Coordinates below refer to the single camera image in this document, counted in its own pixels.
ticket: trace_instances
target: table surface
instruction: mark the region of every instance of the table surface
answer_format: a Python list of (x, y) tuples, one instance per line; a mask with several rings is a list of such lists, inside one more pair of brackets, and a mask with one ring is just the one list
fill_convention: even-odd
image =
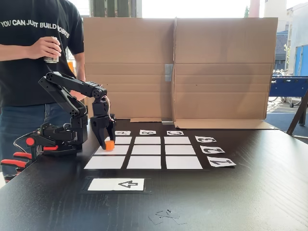
[[(116, 130), (172, 125), (119, 120)], [(0, 189), (1, 231), (307, 231), (308, 145), (280, 130), (183, 130), (203, 170), (84, 170), (98, 142), (89, 132), (77, 157), (41, 158)], [(212, 167), (194, 136), (213, 137), (236, 163)], [(150, 193), (89, 193), (89, 178), (145, 178)], [(157, 211), (176, 211), (154, 225)]]

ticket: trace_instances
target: cable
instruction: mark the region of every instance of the cable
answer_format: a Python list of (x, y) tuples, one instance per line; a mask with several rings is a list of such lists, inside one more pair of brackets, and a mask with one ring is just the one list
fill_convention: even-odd
[(15, 141), (14, 141), (14, 146), (15, 147), (17, 147), (17, 148), (19, 148), (21, 151), (23, 151), (24, 153), (26, 153), (26, 151), (22, 148), (22, 147), (20, 147), (16, 142), (17, 141), (19, 141), (19, 140), (21, 140), (23, 137), (25, 137), (25, 136), (28, 136), (28, 135), (31, 135), (31, 134), (33, 134), (33, 133), (35, 133), (36, 131), (32, 131), (32, 132), (29, 132), (28, 134), (26, 134), (26, 135), (23, 135), (23, 136), (21, 136), (21, 137), (19, 137), (19, 138), (17, 138)]
[(109, 101), (109, 99), (108, 99), (108, 97), (107, 97), (106, 95), (104, 95), (103, 98), (106, 98), (107, 101), (108, 101), (108, 116), (109, 116), (109, 119), (110, 119), (112, 122), (114, 122), (115, 120), (112, 119), (111, 116), (110, 116), (110, 101)]

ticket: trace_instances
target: blue jeans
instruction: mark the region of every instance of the blue jeans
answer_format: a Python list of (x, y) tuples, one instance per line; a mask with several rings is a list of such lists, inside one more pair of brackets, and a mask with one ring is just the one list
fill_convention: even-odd
[[(57, 103), (41, 104), (26, 107), (3, 107), (0, 115), (0, 159), (13, 159), (15, 152), (21, 152), (13, 142), (44, 123), (56, 126), (70, 123), (70, 114), (64, 111)], [(18, 145), (30, 153), (25, 140)], [(16, 174), (14, 167), (2, 166), (3, 175)]]

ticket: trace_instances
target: person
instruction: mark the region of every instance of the person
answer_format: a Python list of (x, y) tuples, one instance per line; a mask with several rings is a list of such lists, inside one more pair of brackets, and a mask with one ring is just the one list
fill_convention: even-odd
[[(66, 60), (67, 47), (76, 60), (77, 78), (85, 81), (83, 24), (74, 4), (68, 0), (0, 1), (0, 159), (12, 159), (20, 152), (13, 142), (43, 123), (70, 122), (71, 116), (38, 84), (51, 71), (74, 76)], [(59, 62), (50, 64), (44, 57), (59, 57)], [(78, 92), (71, 94), (84, 98)], [(26, 148), (24, 140), (18, 145)], [(16, 174), (9, 166), (2, 166), (2, 172)]]

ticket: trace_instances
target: orange block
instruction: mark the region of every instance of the orange block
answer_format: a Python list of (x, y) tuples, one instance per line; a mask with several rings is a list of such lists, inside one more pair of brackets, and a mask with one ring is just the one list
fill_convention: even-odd
[(112, 151), (115, 148), (115, 141), (105, 141), (106, 150)]

